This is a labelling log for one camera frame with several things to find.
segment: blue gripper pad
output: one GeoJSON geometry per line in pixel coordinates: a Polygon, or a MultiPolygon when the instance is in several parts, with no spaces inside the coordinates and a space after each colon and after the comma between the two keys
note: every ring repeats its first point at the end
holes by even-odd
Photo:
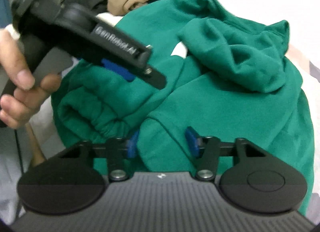
{"type": "Polygon", "coordinates": [[[113,63],[107,59],[102,59],[101,63],[106,69],[109,69],[118,75],[122,76],[126,81],[132,82],[136,76],[131,74],[127,69],[117,65],[116,63],[113,63]]]}
{"type": "Polygon", "coordinates": [[[139,131],[136,131],[130,140],[127,141],[127,157],[129,159],[135,158],[138,154],[137,152],[137,142],[139,138],[139,131]]]}
{"type": "Polygon", "coordinates": [[[202,142],[202,138],[199,136],[199,134],[192,128],[188,127],[185,131],[185,137],[187,139],[189,150],[193,157],[199,157],[200,156],[200,145],[202,142]]]}

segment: green hoodie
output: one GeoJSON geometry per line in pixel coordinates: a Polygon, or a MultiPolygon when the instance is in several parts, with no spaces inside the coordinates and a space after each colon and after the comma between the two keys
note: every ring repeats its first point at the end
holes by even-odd
{"type": "MultiPolygon", "coordinates": [[[[284,56],[289,25],[235,17],[217,0],[161,0],[127,14],[116,27],[153,46],[150,65],[167,77],[157,90],[140,79],[81,61],[52,95],[66,147],[103,142],[140,127],[135,170],[194,172],[184,131],[232,142],[245,137],[299,170],[313,187],[314,137],[302,77],[284,56]],[[182,42],[187,57],[172,51],[182,42]]],[[[219,172],[232,166],[220,161],[219,172]]],[[[104,165],[96,161],[102,172],[104,165]]]]}

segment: hood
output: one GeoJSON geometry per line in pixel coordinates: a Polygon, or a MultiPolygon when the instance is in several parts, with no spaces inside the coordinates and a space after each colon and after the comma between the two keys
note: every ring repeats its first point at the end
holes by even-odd
{"type": "Polygon", "coordinates": [[[251,91],[270,93],[285,84],[289,23],[266,26],[236,17],[217,0],[194,0],[184,9],[199,14],[178,33],[203,65],[251,91]]]}

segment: cable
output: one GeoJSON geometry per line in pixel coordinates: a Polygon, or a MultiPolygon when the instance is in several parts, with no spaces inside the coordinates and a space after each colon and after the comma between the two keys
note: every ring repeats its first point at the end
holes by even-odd
{"type": "Polygon", "coordinates": [[[16,138],[16,145],[17,145],[17,151],[18,151],[18,156],[19,156],[19,163],[20,163],[21,175],[23,175],[23,174],[24,174],[23,161],[22,161],[21,148],[20,148],[20,143],[19,143],[19,139],[18,139],[18,132],[17,132],[17,130],[14,130],[14,136],[15,136],[15,138],[16,138]]]}
{"type": "MultiPolygon", "coordinates": [[[[16,145],[17,145],[17,152],[18,152],[18,157],[19,157],[21,175],[23,175],[23,174],[24,174],[23,161],[22,161],[21,147],[20,147],[20,143],[19,143],[19,139],[18,139],[18,132],[17,132],[17,130],[14,130],[14,137],[16,138],[16,145]]],[[[17,220],[17,219],[19,218],[19,214],[20,214],[20,212],[21,212],[21,209],[22,209],[22,202],[21,202],[21,200],[19,199],[18,205],[17,205],[17,211],[16,211],[16,218],[15,218],[15,220],[17,220]]]]}

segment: hand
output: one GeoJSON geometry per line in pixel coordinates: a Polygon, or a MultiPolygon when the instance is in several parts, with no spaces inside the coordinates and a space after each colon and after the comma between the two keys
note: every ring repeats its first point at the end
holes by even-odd
{"type": "Polygon", "coordinates": [[[9,127],[17,129],[36,114],[42,103],[58,90],[61,77],[47,75],[39,87],[34,87],[32,76],[16,41],[5,29],[0,29],[0,65],[17,86],[14,95],[3,95],[0,99],[0,119],[9,127]]]}

